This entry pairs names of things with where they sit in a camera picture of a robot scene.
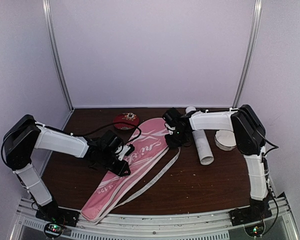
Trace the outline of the white shuttlecock tube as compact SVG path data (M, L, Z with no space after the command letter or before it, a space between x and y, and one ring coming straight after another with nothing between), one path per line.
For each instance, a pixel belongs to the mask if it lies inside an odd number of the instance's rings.
M193 129L192 136L197 149L200 164L203 166L210 165L214 161L214 156L205 131Z

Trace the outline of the pink racket bag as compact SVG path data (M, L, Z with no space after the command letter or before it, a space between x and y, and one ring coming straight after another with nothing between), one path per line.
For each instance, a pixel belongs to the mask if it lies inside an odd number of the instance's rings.
M105 174L94 193L81 209L81 215L87 221L97 224L113 209L136 199L151 188L177 161L181 151L180 148L177 154L152 180L126 200L120 202L125 194L169 151L165 140L165 135L169 131L165 124L165 120L161 117L151 118L139 126L141 130L140 136L137 135L137 131L131 135L130 140L135 150L124 158L128 163L130 175L120 177L110 171Z

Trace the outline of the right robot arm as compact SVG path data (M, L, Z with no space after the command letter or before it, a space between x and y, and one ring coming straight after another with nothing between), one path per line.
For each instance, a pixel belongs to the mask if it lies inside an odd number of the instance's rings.
M178 148L189 141L190 133L202 130L226 131L233 134L235 146L245 158L249 181L250 199L256 201L246 210L249 220L258 220L265 212L262 203L268 195L266 155L266 130L250 105L229 108L225 111L190 110L181 114L176 108L168 109L162 116L169 134L167 145Z

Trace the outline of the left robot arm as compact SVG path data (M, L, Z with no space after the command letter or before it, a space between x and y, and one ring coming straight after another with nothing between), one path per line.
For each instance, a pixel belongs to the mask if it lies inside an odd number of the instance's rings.
M53 195L33 164L36 152L86 159L116 176L125 177L131 170L124 158L134 150L131 143L125 143L111 130L91 138L89 133L66 133L25 114L4 135L0 153L4 164L17 175L35 202L43 207L43 215L51 222L57 222L62 218L62 211L52 203Z

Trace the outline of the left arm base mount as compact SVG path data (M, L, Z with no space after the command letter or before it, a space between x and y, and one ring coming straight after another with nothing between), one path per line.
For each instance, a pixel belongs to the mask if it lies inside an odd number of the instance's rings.
M60 208L57 201L52 201L42 206L36 201L31 205L36 205L35 217L47 223L43 227L44 235L51 240L59 238L67 227L76 227L80 213L77 210Z

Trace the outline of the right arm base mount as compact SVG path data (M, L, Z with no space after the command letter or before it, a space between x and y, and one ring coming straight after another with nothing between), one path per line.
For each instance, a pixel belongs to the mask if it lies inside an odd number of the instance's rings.
M235 208L229 212L232 226L244 225L245 233L252 238L260 238L266 232L265 219L273 214L269 205L269 198L263 200L249 199L250 205Z

